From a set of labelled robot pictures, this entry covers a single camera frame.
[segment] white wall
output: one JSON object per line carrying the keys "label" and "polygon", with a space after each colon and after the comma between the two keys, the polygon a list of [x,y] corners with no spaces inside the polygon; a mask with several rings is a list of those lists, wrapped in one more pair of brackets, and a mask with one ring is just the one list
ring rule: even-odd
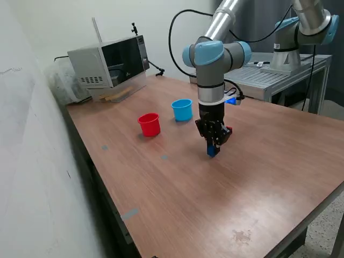
{"label": "white wall", "polygon": [[0,0],[0,257],[105,257],[63,117]]}
{"label": "white wall", "polygon": [[[168,29],[173,16],[187,8],[214,11],[214,0],[10,0],[35,54],[46,70],[54,57],[98,42],[91,21],[96,17],[104,39],[119,39],[135,22],[146,41],[148,58],[166,70],[166,76],[187,80],[173,65],[168,52]],[[210,18],[184,13],[177,19],[172,37],[174,56],[182,63],[182,49],[204,33]],[[149,74],[156,73],[154,68]]]}

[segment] plastic cup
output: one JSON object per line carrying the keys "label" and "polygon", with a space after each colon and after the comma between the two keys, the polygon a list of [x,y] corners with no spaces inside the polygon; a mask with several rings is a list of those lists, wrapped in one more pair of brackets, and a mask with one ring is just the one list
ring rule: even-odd
{"label": "plastic cup", "polygon": [[156,136],[160,133],[159,114],[148,113],[139,117],[142,133],[146,137]]}
{"label": "plastic cup", "polygon": [[192,118],[192,100],[179,99],[171,104],[176,121],[188,121]]}

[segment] blue cup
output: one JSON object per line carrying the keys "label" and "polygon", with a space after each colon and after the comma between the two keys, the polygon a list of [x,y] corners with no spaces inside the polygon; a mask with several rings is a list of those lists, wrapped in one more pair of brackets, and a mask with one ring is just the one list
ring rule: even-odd
{"label": "blue cup", "polygon": [[192,100],[179,99],[171,104],[176,121],[188,121],[192,118]]}

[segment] table leg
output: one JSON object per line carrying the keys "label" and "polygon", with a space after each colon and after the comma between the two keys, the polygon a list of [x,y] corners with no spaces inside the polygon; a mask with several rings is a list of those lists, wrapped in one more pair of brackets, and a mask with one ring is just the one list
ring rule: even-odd
{"label": "table leg", "polygon": [[307,229],[308,227],[303,230],[303,232],[297,238],[295,238],[294,241],[290,245],[288,245],[287,248],[277,258],[288,258],[297,249],[303,246],[306,242]]}
{"label": "table leg", "polygon": [[332,250],[331,258],[344,257],[344,215],[340,223],[337,237],[335,239],[334,247]]}
{"label": "table leg", "polygon": [[312,76],[310,87],[310,104],[308,107],[309,113],[320,114],[321,109],[323,108],[328,71],[329,68],[326,67]]}

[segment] blue object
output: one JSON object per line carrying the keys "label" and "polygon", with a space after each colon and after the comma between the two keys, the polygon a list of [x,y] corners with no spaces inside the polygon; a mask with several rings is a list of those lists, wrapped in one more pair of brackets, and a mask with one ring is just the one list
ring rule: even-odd
{"label": "blue object", "polygon": [[183,50],[183,62],[185,63],[186,66],[188,67],[194,67],[191,63],[191,60],[190,60],[190,47],[191,45],[187,46],[184,48]]}
{"label": "blue object", "polygon": [[192,118],[192,100],[179,99],[171,104],[176,121],[188,121]]}
{"label": "blue object", "polygon": [[338,28],[338,23],[339,23],[339,16],[338,15],[333,15],[331,18],[331,24],[327,30],[327,34],[322,41],[322,45],[329,44],[332,42]]}
{"label": "blue object", "polygon": [[[290,24],[293,24],[295,22],[299,21],[299,17],[292,17],[286,20],[283,20],[280,27],[277,29],[277,31],[289,26]],[[281,21],[279,21],[278,23],[275,24],[275,28],[280,24]]]}
{"label": "blue object", "polygon": [[237,99],[236,98],[230,98],[230,99],[226,100],[225,103],[236,105],[237,104]]}
{"label": "blue object", "polygon": [[251,60],[251,57],[252,57],[251,47],[249,46],[249,44],[247,44],[246,42],[243,42],[243,41],[237,41],[237,43],[239,43],[243,49],[243,54],[245,56],[245,59],[243,61],[243,65],[245,65]]}
{"label": "blue object", "polygon": [[195,64],[205,66],[219,60],[224,54],[224,44],[219,41],[205,41],[195,46]]}
{"label": "blue object", "polygon": [[206,153],[210,156],[210,157],[215,157],[215,147],[214,146],[208,146],[206,149]]}

